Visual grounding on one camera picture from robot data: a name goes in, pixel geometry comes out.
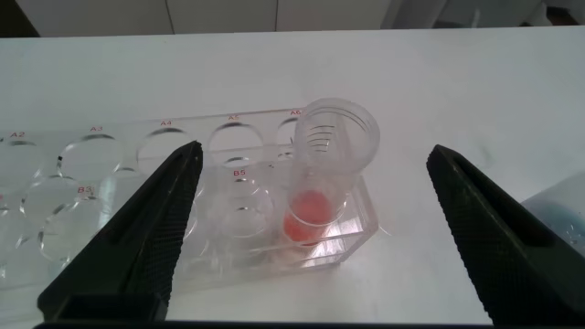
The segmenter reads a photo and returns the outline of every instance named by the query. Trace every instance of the measuring cup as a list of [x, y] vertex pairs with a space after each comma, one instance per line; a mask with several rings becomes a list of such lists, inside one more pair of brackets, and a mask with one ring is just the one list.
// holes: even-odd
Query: measuring cup
[[353, 102], [322, 99], [303, 110], [294, 132], [289, 206], [283, 221], [290, 240], [319, 239], [342, 215], [379, 140], [376, 120]]

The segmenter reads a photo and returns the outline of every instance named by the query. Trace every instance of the white table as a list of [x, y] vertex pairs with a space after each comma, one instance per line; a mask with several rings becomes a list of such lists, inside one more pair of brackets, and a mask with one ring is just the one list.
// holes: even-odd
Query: white table
[[337, 268], [171, 301], [168, 319], [489, 323], [425, 164], [436, 143], [518, 200], [585, 167], [585, 27], [0, 40], [0, 129], [357, 102], [380, 218]]

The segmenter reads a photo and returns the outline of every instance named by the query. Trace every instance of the red liquid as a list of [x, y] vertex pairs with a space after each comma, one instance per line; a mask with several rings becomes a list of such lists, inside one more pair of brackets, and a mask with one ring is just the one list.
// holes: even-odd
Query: red liquid
[[[290, 210], [284, 215], [284, 233], [295, 242], [321, 238], [326, 225], [333, 219], [331, 203], [318, 191], [302, 192], [292, 200], [289, 207]], [[319, 226], [304, 224], [291, 211], [305, 223]]]

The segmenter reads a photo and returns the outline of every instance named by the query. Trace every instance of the white surface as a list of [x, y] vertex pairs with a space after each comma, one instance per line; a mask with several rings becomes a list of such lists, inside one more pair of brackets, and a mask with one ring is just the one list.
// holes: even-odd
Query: white surface
[[338, 268], [174, 292], [169, 319], [488, 323], [426, 171], [452, 147], [518, 200], [585, 166], [585, 27], [0, 40], [0, 129], [302, 107], [381, 129], [382, 227]]
[[277, 31], [380, 29], [391, 0], [279, 0]]
[[165, 0], [17, 0], [42, 37], [172, 34]]
[[270, 32], [277, 0], [168, 0], [175, 33]]

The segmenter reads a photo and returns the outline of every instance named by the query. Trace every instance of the clear plastic cup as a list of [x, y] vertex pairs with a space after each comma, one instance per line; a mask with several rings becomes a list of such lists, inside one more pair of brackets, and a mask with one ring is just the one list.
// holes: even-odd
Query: clear plastic cup
[[283, 230], [295, 242], [316, 240], [343, 213], [347, 196], [378, 151], [376, 120], [339, 99], [309, 104], [296, 124]]

